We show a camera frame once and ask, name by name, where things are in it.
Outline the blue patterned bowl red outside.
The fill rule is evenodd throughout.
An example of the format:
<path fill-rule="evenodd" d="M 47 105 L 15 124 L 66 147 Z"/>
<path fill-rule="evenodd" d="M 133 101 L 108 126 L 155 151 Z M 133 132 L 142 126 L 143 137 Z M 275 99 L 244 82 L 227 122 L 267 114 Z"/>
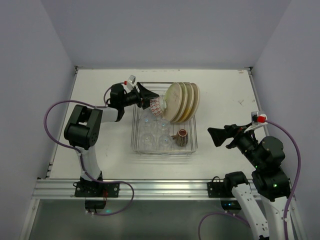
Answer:
<path fill-rule="evenodd" d="M 164 111 L 163 100 L 160 97 L 151 99 L 149 101 L 150 111 L 155 117 L 159 117 L 162 115 Z"/>

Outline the cream plate green band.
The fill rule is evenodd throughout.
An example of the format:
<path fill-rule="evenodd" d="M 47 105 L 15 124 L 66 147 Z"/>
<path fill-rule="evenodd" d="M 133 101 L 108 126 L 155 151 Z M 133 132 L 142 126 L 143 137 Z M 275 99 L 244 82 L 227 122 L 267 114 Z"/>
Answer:
<path fill-rule="evenodd" d="M 193 93 L 192 87 L 190 86 L 190 83 L 189 83 L 189 82 L 186 82 L 186 83 L 185 83 L 185 86 L 186 86 L 186 89 L 187 89 L 187 91 L 186 91 L 186 93 L 187 93 L 186 105 L 185 105 L 184 112 L 182 113 L 182 115 L 180 116 L 180 118 L 178 118 L 178 119 L 176 120 L 177 123 L 183 122 L 182 120 L 183 120 L 184 117 L 188 114 L 189 107 L 190 107 L 190 105 L 192 104 L 193 98 L 194 98 L 194 93 Z"/>

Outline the cream plate yellow band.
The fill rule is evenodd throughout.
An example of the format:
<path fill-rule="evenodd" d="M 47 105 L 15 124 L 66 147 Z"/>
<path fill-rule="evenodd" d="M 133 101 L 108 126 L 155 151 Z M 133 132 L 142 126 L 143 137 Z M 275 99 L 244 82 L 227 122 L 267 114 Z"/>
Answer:
<path fill-rule="evenodd" d="M 197 84 L 190 83 L 189 84 L 193 90 L 193 102 L 189 107 L 188 114 L 184 117 L 182 122 L 186 122 L 191 119 L 197 112 L 199 104 L 200 104 L 200 89 Z"/>

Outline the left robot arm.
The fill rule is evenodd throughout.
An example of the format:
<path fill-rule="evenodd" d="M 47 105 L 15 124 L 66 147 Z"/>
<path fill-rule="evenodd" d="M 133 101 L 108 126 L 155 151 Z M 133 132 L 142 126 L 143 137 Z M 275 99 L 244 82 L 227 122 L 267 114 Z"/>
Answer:
<path fill-rule="evenodd" d="M 98 140 L 101 123 L 119 122 L 125 114 L 125 107 L 137 105 L 147 109 L 158 94 L 137 83 L 126 91 L 121 83 L 112 85 L 110 96 L 102 109 L 97 106 L 87 107 L 77 104 L 64 129 L 64 138 L 77 152 L 81 167 L 81 179 L 102 183 L 102 171 L 98 166 L 95 144 Z"/>

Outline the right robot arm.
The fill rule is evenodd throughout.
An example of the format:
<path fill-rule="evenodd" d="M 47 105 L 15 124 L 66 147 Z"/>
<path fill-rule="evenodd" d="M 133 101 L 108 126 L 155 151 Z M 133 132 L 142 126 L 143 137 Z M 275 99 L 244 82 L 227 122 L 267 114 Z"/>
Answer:
<path fill-rule="evenodd" d="M 254 200 L 249 181 L 241 171 L 227 173 L 223 179 L 224 188 L 238 201 L 252 235 L 256 240 L 293 240 L 294 229 L 289 210 L 294 188 L 281 169 L 285 159 L 284 145 L 276 137 L 266 136 L 261 141 L 255 137 L 255 130 L 264 123 L 250 123 L 223 128 L 208 128 L 213 143 L 221 146 L 231 139 L 227 149 L 238 148 L 255 170 L 252 182 L 261 197 L 264 210 Z"/>

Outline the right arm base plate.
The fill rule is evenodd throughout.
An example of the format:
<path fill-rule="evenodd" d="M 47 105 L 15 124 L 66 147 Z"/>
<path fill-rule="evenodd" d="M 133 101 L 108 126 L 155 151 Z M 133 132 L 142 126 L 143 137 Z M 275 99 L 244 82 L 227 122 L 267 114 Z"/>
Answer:
<path fill-rule="evenodd" d="M 211 181 L 206 183 L 209 198 L 227 198 L 224 181 L 219 176 L 214 176 Z"/>

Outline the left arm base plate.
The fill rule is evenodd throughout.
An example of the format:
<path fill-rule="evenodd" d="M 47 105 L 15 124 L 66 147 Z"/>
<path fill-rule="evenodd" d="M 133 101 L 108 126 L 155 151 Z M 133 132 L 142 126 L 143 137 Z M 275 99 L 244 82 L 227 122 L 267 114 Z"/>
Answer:
<path fill-rule="evenodd" d="M 119 196 L 119 183 L 99 183 L 80 178 L 74 182 L 74 196 L 83 198 L 117 198 Z"/>

